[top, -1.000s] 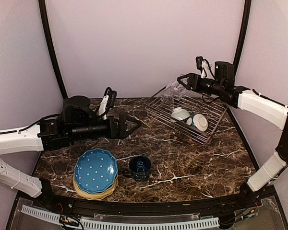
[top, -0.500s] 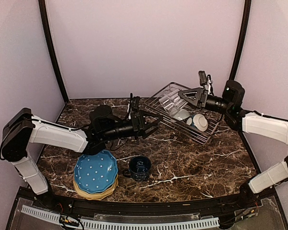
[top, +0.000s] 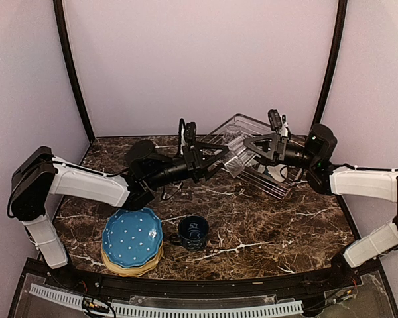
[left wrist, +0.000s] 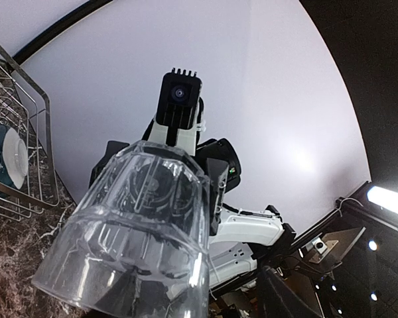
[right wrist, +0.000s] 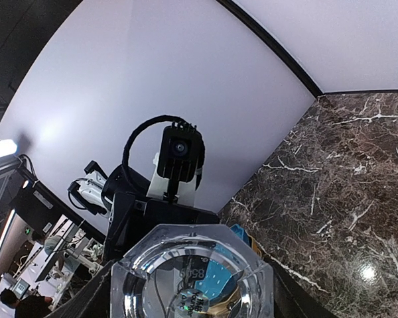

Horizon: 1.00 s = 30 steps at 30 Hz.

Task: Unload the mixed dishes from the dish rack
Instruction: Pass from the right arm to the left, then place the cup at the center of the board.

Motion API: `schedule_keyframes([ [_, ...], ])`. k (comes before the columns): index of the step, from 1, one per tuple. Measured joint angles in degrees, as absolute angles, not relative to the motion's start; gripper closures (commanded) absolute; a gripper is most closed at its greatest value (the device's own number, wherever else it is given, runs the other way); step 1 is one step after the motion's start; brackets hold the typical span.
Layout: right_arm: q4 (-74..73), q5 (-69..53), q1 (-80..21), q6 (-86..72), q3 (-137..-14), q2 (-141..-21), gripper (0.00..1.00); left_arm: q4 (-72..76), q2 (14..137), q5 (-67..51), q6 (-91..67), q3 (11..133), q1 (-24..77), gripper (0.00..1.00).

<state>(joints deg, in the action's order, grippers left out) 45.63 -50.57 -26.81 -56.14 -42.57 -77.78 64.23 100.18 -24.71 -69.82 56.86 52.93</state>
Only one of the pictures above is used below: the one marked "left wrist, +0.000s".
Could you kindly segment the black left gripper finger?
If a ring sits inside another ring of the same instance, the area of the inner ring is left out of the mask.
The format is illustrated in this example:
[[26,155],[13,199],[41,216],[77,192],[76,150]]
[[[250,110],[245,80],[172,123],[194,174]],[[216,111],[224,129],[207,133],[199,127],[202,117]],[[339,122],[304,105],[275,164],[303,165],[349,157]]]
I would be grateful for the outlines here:
[[320,318],[269,266],[262,267],[256,280],[259,317]]

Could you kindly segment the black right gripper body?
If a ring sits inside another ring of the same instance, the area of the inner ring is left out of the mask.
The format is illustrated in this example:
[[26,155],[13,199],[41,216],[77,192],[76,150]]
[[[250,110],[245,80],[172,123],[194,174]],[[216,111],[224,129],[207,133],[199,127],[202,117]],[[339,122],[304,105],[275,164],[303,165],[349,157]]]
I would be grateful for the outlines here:
[[194,156],[179,148],[161,144],[151,147],[151,143],[148,142],[147,152],[160,158],[182,162],[195,174],[198,170],[202,170],[208,177],[210,236],[216,236],[222,220],[224,194],[237,187],[241,180],[241,164],[230,142],[225,138],[219,140],[211,138],[198,145]]

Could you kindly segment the clear glass cup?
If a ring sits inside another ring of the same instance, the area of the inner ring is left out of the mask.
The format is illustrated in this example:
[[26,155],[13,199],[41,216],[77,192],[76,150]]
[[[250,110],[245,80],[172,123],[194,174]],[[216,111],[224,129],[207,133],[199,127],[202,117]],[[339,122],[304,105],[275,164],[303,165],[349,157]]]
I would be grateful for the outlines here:
[[33,276],[113,317],[206,317],[209,188],[183,150],[139,141],[111,158]]

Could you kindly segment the white blue bowl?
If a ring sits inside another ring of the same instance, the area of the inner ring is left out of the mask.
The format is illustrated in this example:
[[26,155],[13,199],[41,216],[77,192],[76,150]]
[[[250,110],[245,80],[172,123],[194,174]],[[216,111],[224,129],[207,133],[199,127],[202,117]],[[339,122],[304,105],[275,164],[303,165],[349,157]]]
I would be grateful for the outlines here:
[[14,128],[0,124],[0,182],[21,189],[28,169],[25,142]]

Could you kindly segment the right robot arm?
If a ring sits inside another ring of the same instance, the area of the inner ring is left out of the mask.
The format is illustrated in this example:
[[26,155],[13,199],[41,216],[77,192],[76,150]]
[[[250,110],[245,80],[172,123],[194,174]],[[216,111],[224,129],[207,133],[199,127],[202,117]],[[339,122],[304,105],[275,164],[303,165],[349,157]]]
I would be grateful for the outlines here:
[[[205,172],[216,173],[222,164],[228,165],[226,191],[240,183],[241,166],[234,148],[225,139],[213,139],[198,145],[197,163]],[[179,229],[192,224],[192,186],[186,176],[181,177],[180,195],[177,201],[170,198],[170,191],[177,182],[172,178],[169,165],[158,168],[159,176],[150,181],[145,213],[151,220],[168,221]],[[213,203],[210,214],[211,260],[215,268],[210,274],[210,287],[225,284],[246,272],[254,271],[262,260],[286,252],[295,233],[284,223],[279,212],[269,205],[263,211],[236,209],[225,203]]]

